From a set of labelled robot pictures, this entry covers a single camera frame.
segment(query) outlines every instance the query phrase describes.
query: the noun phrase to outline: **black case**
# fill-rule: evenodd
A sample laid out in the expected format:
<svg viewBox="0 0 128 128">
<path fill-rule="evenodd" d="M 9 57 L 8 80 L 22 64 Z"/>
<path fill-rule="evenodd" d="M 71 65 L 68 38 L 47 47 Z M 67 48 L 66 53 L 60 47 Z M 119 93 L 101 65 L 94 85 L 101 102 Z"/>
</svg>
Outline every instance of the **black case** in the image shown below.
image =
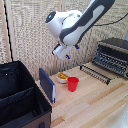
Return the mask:
<svg viewBox="0 0 128 128">
<path fill-rule="evenodd" d="M 51 112 L 22 62 L 0 65 L 0 128 L 50 128 Z"/>
</svg>

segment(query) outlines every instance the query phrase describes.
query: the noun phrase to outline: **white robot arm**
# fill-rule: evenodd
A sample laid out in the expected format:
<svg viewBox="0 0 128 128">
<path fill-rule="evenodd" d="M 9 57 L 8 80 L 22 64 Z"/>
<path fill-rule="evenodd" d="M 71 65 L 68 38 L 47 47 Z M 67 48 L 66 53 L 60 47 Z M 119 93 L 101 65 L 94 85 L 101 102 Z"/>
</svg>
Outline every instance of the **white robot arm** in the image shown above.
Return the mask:
<svg viewBox="0 0 128 128">
<path fill-rule="evenodd" d="M 110 9 L 115 0 L 91 0 L 82 14 L 78 10 L 51 12 L 46 26 L 58 41 L 53 54 L 62 59 L 73 46 L 81 41 L 84 34 Z"/>
</svg>

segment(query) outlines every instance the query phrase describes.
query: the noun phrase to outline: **wooden countertop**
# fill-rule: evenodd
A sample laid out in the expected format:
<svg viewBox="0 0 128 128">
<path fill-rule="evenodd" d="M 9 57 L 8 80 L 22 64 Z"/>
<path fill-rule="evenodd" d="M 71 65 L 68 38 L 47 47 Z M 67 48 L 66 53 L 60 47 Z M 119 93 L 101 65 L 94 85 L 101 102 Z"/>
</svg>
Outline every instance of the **wooden countertop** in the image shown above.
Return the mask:
<svg viewBox="0 0 128 128">
<path fill-rule="evenodd" d="M 51 128 L 109 128 L 128 102 L 128 79 L 115 75 L 106 85 L 79 67 L 66 72 L 80 82 L 76 91 L 70 92 L 67 84 L 58 83 L 55 75 L 50 76 L 56 85 Z"/>
</svg>

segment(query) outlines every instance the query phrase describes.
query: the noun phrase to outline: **cable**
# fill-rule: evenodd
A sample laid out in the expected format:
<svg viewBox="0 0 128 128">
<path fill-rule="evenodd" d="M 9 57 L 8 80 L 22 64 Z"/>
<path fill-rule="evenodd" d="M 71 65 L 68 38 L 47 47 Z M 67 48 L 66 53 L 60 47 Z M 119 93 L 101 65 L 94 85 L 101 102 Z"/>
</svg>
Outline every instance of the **cable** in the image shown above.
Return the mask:
<svg viewBox="0 0 128 128">
<path fill-rule="evenodd" d="M 105 25 L 115 24 L 115 23 L 121 21 L 122 19 L 124 19 L 127 15 L 128 15 L 128 13 L 127 13 L 125 16 L 123 16 L 121 19 L 119 19 L 119 20 L 117 20 L 117 21 L 115 21 L 115 22 L 112 22 L 112 23 L 99 24 L 99 25 L 93 25 L 93 26 L 105 26 Z"/>
</svg>

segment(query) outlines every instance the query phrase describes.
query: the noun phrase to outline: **red cup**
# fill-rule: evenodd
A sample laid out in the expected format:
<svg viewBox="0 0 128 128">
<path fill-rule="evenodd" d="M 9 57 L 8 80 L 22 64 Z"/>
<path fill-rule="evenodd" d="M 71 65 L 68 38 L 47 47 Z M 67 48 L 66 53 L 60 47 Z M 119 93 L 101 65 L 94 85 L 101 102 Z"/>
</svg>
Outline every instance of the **red cup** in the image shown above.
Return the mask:
<svg viewBox="0 0 128 128">
<path fill-rule="evenodd" d="M 76 77 L 68 77 L 68 90 L 74 92 L 76 90 L 79 79 Z"/>
</svg>

